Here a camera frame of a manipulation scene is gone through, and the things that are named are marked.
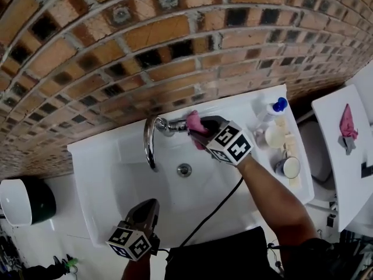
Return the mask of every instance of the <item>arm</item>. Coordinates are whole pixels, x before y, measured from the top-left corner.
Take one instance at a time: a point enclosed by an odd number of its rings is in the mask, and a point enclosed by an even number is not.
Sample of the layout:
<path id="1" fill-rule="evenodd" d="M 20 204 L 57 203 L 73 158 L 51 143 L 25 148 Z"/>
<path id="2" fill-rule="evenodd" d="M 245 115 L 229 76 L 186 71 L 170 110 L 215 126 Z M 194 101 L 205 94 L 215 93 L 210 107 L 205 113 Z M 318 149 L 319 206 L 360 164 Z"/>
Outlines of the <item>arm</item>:
<path id="1" fill-rule="evenodd" d="M 150 280 L 150 253 L 138 262 L 130 260 L 124 269 L 122 280 Z"/>
<path id="2" fill-rule="evenodd" d="M 259 212 L 281 245 L 298 246 L 317 237 L 312 220 L 302 203 L 268 171 L 248 155 L 237 166 Z M 286 264 L 288 254 L 281 251 Z"/>

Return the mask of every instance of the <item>tile floor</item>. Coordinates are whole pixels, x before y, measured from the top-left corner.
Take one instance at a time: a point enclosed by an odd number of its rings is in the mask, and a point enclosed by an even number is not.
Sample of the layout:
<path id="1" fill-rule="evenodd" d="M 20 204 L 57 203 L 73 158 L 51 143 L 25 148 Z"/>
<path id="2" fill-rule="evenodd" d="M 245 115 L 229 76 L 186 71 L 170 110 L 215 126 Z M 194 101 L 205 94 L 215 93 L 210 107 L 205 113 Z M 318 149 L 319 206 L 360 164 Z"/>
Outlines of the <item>tile floor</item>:
<path id="1" fill-rule="evenodd" d="M 19 249 L 21 259 L 26 266 L 53 263 L 52 256 L 59 258 L 70 254 L 79 259 L 78 280 L 118 280 L 121 279 L 127 260 L 115 255 L 109 248 L 95 248 L 90 239 L 80 208 L 73 175 L 57 177 L 47 180 L 51 187 L 58 212 L 50 220 L 29 227 L 11 227 L 6 220 L 1 220 L 1 226 L 13 239 Z M 317 229 L 322 229 L 324 238 L 338 238 L 335 231 L 327 229 L 327 214 L 316 209 L 307 209 Z M 267 225 L 264 228 L 267 242 L 276 242 L 275 234 Z M 151 279 L 164 279 L 166 267 L 166 253 L 159 252 L 151 259 Z M 268 259 L 274 267 L 275 256 L 269 251 Z M 62 280 L 75 279 L 73 275 L 66 275 Z"/>

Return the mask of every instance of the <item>white sink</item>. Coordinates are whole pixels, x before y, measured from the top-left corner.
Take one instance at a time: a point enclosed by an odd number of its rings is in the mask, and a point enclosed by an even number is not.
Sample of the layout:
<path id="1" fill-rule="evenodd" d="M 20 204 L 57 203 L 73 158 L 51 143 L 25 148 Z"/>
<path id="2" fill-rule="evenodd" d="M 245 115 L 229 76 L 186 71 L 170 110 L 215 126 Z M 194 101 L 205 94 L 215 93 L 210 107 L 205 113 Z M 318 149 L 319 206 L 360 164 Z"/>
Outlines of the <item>white sink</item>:
<path id="1" fill-rule="evenodd" d="M 200 115 L 220 115 L 234 120 L 251 135 L 256 124 L 252 103 L 273 102 L 286 95 L 285 86 L 241 94 L 223 100 L 188 107 L 163 115 L 168 120 L 180 118 L 192 110 Z M 287 122 L 300 141 L 301 185 L 293 193 L 303 202 L 313 199 L 312 180 L 307 158 L 291 110 Z M 154 154 L 159 169 L 155 173 L 147 164 L 143 148 L 145 121 L 98 134 L 68 146 L 73 154 L 76 185 L 87 228 L 95 246 L 105 245 L 112 227 L 126 217 L 136 204 L 149 198 L 160 203 L 156 234 L 161 247 L 177 247 L 194 228 L 217 207 L 241 178 L 237 169 L 219 163 L 197 150 L 188 134 L 165 137 L 155 130 Z M 254 149 L 253 156 L 273 175 L 276 152 L 268 154 Z M 180 164 L 189 164 L 192 173 L 183 178 L 177 174 Z M 286 178 L 276 176 L 288 185 Z M 226 237 L 254 228 L 262 221 L 243 183 L 226 204 L 208 221 L 189 244 Z"/>

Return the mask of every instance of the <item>sink drain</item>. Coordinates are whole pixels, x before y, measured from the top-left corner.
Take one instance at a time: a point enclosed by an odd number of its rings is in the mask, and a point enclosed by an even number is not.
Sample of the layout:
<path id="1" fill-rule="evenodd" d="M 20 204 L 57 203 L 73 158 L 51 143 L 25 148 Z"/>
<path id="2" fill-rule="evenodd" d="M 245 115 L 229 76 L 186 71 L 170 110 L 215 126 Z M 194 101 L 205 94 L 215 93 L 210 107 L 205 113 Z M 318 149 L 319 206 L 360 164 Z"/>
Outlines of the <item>sink drain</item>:
<path id="1" fill-rule="evenodd" d="M 177 167 L 177 174 L 180 177 L 188 177 L 189 175 L 192 174 L 192 167 L 189 164 L 180 164 Z"/>

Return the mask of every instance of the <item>chrome faucet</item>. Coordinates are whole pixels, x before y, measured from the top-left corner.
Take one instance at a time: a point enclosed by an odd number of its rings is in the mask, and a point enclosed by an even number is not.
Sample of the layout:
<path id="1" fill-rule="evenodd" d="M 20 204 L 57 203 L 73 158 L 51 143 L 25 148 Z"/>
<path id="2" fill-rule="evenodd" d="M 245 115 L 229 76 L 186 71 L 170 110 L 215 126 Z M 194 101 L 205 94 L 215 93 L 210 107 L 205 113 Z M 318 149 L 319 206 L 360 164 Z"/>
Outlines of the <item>chrome faucet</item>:
<path id="1" fill-rule="evenodd" d="M 171 137 L 175 132 L 186 132 L 188 128 L 186 120 L 183 119 L 167 121 L 165 118 L 159 116 L 151 116 L 146 120 L 144 127 L 144 149 L 146 160 L 150 168 L 152 168 L 154 172 L 158 172 L 154 160 L 154 127 L 167 137 Z"/>

